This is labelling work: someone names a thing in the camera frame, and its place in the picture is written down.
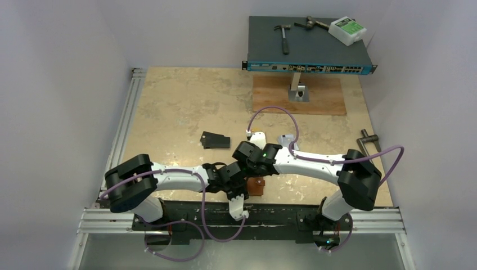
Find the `aluminum frame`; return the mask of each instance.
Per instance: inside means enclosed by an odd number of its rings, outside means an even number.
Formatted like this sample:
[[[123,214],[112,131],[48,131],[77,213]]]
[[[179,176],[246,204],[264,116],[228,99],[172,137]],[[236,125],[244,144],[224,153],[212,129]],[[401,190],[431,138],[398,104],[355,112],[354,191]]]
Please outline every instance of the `aluminum frame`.
[[[131,83],[129,84],[126,102],[121,113],[116,136],[112,142],[111,152],[107,159],[105,172],[119,165],[123,158],[124,149],[128,141],[129,132],[131,131],[131,126],[141,96],[142,87],[146,81],[146,73],[146,69],[136,68],[132,70]],[[100,192],[104,190],[106,190],[106,182],[103,179]],[[73,253],[70,257],[70,260],[68,261],[68,269],[79,269],[81,260],[83,259],[84,248],[88,241],[88,235],[88,233],[80,232],[78,230],[73,247]]]
[[[146,72],[146,69],[133,69],[127,99],[121,114],[116,136],[112,143],[105,172],[119,165],[123,158],[134,114],[137,110],[142,87],[146,79]],[[106,190],[105,181],[103,181],[101,185],[100,192],[104,190]],[[416,269],[399,209],[375,209],[373,211],[352,210],[351,215],[353,217],[353,233],[395,234],[404,268],[406,270]],[[79,222],[73,253],[68,262],[68,269],[79,269],[90,233],[144,234],[144,232],[141,231],[132,231],[132,222],[133,213],[111,213],[109,209],[99,209],[99,206],[96,204],[93,204],[91,208],[84,209],[81,221]],[[156,231],[147,232],[147,234],[167,235],[168,233],[167,231]]]

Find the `marble table surface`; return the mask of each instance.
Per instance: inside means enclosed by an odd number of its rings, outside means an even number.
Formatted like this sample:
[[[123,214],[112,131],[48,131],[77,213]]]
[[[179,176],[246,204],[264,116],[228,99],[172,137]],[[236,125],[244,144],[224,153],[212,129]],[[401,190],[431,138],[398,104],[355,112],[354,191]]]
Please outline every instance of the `marble table surface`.
[[[240,69],[195,67],[150,67],[134,116],[123,161],[137,154],[149,154],[151,160],[164,165],[193,167],[203,163],[234,161],[232,153],[253,114],[253,75]],[[355,75],[318,75],[339,78],[347,110],[346,116],[295,115],[300,129],[300,151],[318,154],[345,154],[359,149],[356,139],[366,128],[374,134]],[[278,136],[295,133],[285,114],[260,114],[252,126],[265,132],[267,142]],[[199,142],[202,131],[231,138],[231,148],[204,150]],[[373,144],[367,144],[371,154]],[[375,165],[383,171],[380,159]],[[331,183],[299,175],[265,177],[263,196],[251,196],[247,203],[319,204],[324,196],[338,190]],[[186,190],[159,191],[165,200],[201,200],[201,194]],[[207,193],[208,201],[227,201],[223,192]],[[383,184],[376,206],[392,206],[388,185]]]

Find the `brown block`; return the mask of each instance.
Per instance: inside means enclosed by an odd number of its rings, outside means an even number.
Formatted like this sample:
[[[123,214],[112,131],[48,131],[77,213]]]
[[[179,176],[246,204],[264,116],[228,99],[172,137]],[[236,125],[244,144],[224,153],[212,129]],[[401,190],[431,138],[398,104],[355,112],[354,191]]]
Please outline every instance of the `brown block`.
[[[265,180],[263,177],[250,177],[247,181],[247,191],[250,196],[262,196]]]

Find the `hammer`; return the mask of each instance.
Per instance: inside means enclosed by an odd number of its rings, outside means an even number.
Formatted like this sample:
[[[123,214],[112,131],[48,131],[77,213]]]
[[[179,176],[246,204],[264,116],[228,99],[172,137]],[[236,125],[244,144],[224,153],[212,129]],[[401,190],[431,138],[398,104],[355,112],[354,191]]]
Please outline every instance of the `hammer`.
[[[358,142],[359,149],[361,149],[361,152],[365,156],[370,155],[370,153],[368,153],[368,150],[366,149],[366,146],[365,146],[365,143],[367,143],[367,142],[373,142],[374,145],[376,146],[376,150],[378,152],[381,152],[381,147],[379,146],[379,142],[378,142],[379,137],[376,134],[369,136],[368,132],[365,129],[361,129],[361,134],[363,134],[363,137],[357,139],[356,142]]]
[[[273,29],[273,30],[282,29],[282,50],[284,55],[287,55],[290,53],[290,49],[288,49],[288,42],[286,41],[286,36],[285,36],[285,29],[290,30],[290,28],[291,28],[291,25],[287,24],[287,25],[277,25]]]
[[[323,23],[323,22],[320,22],[316,19],[314,19],[313,17],[311,16],[307,16],[307,24],[304,25],[304,24],[299,24],[298,22],[295,22],[295,26],[299,26],[299,27],[303,27],[303,28],[306,28],[307,30],[310,30],[310,29],[313,29],[314,26],[318,26],[319,28],[323,28],[325,30],[329,30],[330,29],[330,26]]]

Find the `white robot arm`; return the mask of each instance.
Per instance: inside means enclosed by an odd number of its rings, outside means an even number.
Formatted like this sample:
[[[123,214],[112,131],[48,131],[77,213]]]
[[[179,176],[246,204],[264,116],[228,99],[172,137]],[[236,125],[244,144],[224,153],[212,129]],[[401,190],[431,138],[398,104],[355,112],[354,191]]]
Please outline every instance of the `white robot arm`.
[[[346,155],[319,155],[295,151],[305,158],[327,160],[349,160],[362,158],[357,150],[348,150]],[[355,164],[326,164],[297,159],[286,147],[266,144],[263,149],[251,142],[239,144],[232,155],[237,161],[203,164],[195,167],[167,167],[152,163],[149,156],[138,155],[105,174],[106,185],[111,189],[121,181],[147,172],[150,175],[140,181],[119,186],[108,194],[112,212],[132,211],[146,222],[163,217],[163,207],[157,198],[150,196],[160,190],[190,190],[195,192],[227,194],[229,213],[236,221],[248,218],[244,200],[248,198],[246,181],[249,177],[273,174],[298,174],[328,181],[340,187],[326,198],[322,205],[324,217],[336,221],[352,209],[372,210],[379,187],[381,173],[369,162]]]

